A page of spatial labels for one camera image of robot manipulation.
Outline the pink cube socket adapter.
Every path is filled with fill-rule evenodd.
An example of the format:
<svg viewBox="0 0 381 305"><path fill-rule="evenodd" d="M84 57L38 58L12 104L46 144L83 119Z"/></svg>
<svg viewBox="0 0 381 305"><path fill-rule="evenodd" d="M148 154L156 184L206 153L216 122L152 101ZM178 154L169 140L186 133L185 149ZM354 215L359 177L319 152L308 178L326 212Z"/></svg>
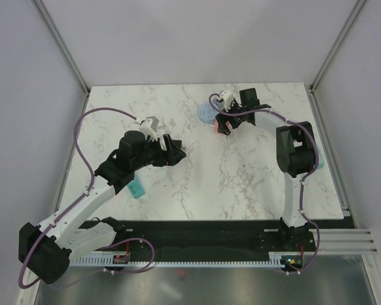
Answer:
<svg viewBox="0 0 381 305"><path fill-rule="evenodd" d="M231 134L231 129L229 128L228 124L219 124L217 121L213 125L213 131L218 135L228 136Z"/></svg>

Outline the blue round power strip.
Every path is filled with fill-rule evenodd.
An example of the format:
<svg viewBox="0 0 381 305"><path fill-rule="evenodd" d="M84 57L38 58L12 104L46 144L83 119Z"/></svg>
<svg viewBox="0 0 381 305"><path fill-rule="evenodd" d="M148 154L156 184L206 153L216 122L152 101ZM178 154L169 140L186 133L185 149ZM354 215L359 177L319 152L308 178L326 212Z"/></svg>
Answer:
<svg viewBox="0 0 381 305"><path fill-rule="evenodd" d="M218 114L209 102L201 104L197 109L197 116L199 120L204 124L213 124L215 122L215 117Z"/></svg>

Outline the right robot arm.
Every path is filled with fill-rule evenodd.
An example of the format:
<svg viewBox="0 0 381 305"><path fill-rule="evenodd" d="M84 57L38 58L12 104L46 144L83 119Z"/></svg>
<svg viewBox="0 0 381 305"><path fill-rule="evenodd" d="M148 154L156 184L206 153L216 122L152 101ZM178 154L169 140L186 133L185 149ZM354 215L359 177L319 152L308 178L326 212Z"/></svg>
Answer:
<svg viewBox="0 0 381 305"><path fill-rule="evenodd" d="M287 251L316 250L309 227L316 224L304 211L306 180L319 166L319 152L312 125L295 122L271 106L261 104L254 88L239 92L240 102L233 93L221 91L209 96L209 105L217 111L217 132L229 135L242 123L267 130L276 138L276 161L284 174L284 210L278 233L279 245Z"/></svg>

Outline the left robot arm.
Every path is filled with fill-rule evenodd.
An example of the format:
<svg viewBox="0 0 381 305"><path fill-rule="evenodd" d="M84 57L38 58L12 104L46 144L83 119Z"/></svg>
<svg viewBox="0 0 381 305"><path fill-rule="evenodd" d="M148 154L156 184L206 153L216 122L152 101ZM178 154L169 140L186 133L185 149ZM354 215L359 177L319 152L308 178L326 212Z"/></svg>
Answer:
<svg viewBox="0 0 381 305"><path fill-rule="evenodd" d="M20 288L28 287L23 283L26 270L52 284L63 276L71 262L101 248L122 249L127 235L120 230L116 219L107 217L84 231L79 230L80 225L133 181L137 170L147 166L175 166L185 157L182 141L167 133L152 140L140 131L126 132L119 147L91 172L84 193L38 225L28 222L20 229Z"/></svg>

